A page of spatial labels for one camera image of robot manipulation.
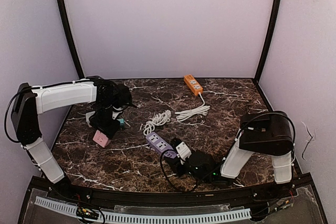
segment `orange power strip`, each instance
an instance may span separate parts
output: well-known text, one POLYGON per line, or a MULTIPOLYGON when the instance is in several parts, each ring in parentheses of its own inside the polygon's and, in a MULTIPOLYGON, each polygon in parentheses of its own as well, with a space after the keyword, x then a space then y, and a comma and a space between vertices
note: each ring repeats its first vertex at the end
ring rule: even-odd
POLYGON ((203 93, 202 86, 196 81, 196 79, 191 75, 188 74, 184 76, 184 82, 188 85, 194 95, 198 95, 198 93, 203 93))

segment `marble surface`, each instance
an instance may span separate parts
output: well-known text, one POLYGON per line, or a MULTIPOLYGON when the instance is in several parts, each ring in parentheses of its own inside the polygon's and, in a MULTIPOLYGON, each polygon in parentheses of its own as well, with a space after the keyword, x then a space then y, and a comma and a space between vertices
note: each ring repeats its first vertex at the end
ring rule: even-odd
MULTIPOLYGON (((250 79, 197 80, 211 108, 207 116, 197 115, 183 123, 176 121, 174 112, 195 108, 202 101, 182 78, 120 81, 130 88, 138 108, 128 108, 121 115, 125 129, 118 131, 105 148, 92 140, 95 130, 85 120, 92 104, 74 105, 52 151, 56 160, 75 185, 124 191, 173 191, 160 170, 159 155, 146 145, 142 129, 148 119, 171 110, 171 122, 157 127, 157 134, 167 142, 178 137, 190 148, 212 154, 219 162, 234 141, 240 117, 247 112, 266 111, 250 79)), ((194 186, 192 177, 174 177, 168 165, 164 167, 176 186, 184 189, 194 186)), ((252 186, 272 181, 270 157, 255 154, 241 170, 234 187, 239 183, 252 186)), ((203 183, 197 191, 214 189, 218 188, 203 183)))

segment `pink power strip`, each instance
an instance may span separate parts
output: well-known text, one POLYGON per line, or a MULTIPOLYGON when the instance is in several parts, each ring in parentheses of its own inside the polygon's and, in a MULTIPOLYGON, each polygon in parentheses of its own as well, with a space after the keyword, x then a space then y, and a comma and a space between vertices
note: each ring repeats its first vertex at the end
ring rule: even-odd
POLYGON ((98 130, 96 131, 93 140, 101 147, 106 147, 111 142, 111 140, 109 140, 109 138, 105 134, 101 133, 98 130))

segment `coiled white cord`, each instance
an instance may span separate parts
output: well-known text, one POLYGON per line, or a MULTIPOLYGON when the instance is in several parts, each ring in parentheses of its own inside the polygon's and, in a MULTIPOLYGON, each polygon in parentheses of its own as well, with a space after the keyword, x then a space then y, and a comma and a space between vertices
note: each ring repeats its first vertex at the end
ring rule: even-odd
POLYGON ((201 93, 198 93, 199 96, 201 97, 203 104, 195 109, 192 110, 185 110, 181 112, 175 112, 176 117, 178 122, 183 122, 189 118, 191 118, 193 115, 208 115, 208 110, 210 109, 209 105, 205 105, 205 101, 201 95, 201 93))
POLYGON ((155 126, 161 126, 165 124, 166 122, 170 122, 170 118, 172 116, 172 113, 170 110, 166 110, 165 112, 161 114, 155 115, 151 121, 147 121, 143 130, 143 134, 147 136, 151 132, 155 130, 155 126))

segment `purple power strip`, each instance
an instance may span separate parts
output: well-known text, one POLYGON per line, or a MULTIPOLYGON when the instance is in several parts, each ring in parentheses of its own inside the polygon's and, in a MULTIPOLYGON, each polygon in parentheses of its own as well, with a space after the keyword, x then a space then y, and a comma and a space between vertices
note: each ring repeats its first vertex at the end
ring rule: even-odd
MULTIPOLYGON (((166 150, 173 150, 173 147, 163 140, 155 132, 152 132, 146 136, 147 143, 160 155, 166 150)), ((165 157, 176 158, 176 153, 174 151, 166 152, 165 157)))

